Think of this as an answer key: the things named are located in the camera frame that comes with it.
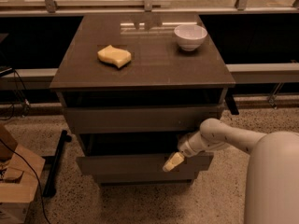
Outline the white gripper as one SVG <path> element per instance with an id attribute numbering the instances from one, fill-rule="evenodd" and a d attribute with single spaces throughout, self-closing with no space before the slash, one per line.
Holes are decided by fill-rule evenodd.
<path id="1" fill-rule="evenodd" d="M 202 141 L 202 135 L 199 132 L 187 133 L 181 136 L 178 140 L 179 152 L 174 152 L 170 155 L 169 159 L 163 166 L 163 171 L 172 171 L 184 162 L 185 157 L 189 158 L 196 156 L 199 152 L 204 150 L 205 146 Z"/>

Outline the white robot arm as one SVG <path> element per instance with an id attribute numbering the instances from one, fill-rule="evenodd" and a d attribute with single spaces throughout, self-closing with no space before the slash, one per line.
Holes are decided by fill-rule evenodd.
<path id="1" fill-rule="evenodd" d="M 178 140 L 163 170 L 226 145 L 249 154 L 244 224 L 299 224 L 299 133 L 258 133 L 206 119 Z"/>

